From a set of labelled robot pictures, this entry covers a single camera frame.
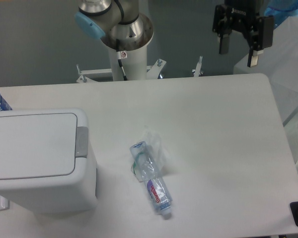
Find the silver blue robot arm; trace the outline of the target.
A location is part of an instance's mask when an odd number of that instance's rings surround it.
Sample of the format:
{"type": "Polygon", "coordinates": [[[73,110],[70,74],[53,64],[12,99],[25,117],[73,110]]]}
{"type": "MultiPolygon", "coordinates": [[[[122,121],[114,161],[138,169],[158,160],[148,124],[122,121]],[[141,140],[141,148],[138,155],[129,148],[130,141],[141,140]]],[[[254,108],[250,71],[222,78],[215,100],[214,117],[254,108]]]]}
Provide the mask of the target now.
{"type": "MultiPolygon", "coordinates": [[[[79,0],[74,18],[82,31],[94,38],[110,38],[114,49],[138,49],[145,37],[137,0],[79,0]]],[[[243,35],[249,46],[248,67],[257,65],[257,56],[273,44],[274,17],[259,14],[261,0],[225,0],[215,7],[212,31],[219,39],[219,54],[229,51],[229,36],[243,35]]]]}

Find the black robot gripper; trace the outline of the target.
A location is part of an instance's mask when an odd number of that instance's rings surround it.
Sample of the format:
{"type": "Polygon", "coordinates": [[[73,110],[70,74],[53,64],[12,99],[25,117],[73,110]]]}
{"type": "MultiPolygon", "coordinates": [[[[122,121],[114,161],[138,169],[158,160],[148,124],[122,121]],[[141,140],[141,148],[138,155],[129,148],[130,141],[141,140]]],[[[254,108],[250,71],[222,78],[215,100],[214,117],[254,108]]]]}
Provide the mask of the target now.
{"type": "Polygon", "coordinates": [[[249,45],[247,66],[258,64],[259,55],[273,43],[274,17],[259,16],[260,0],[223,0],[216,4],[212,31],[218,34],[219,54],[229,52],[232,30],[242,32],[249,45]]]}

